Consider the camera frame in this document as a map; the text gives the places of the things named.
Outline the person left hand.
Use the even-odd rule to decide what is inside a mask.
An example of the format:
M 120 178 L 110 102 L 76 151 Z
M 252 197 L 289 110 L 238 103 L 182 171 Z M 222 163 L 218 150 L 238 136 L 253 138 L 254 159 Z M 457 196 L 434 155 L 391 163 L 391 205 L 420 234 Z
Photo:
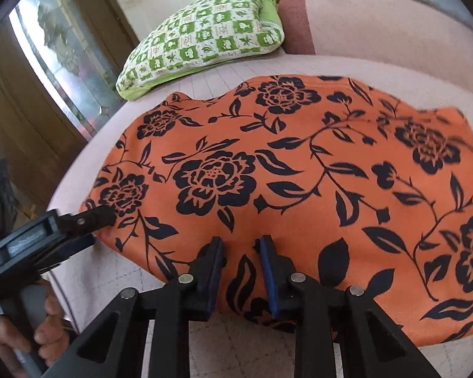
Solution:
M 34 333 L 34 340 L 40 346 L 38 354 L 48 367 L 54 364 L 70 344 L 63 327 L 64 311 L 54 293 L 48 293 L 45 301 L 46 319 Z M 7 319 L 0 316 L 0 357 L 14 377 L 27 377 L 18 361 L 15 350 L 29 352 L 28 341 Z

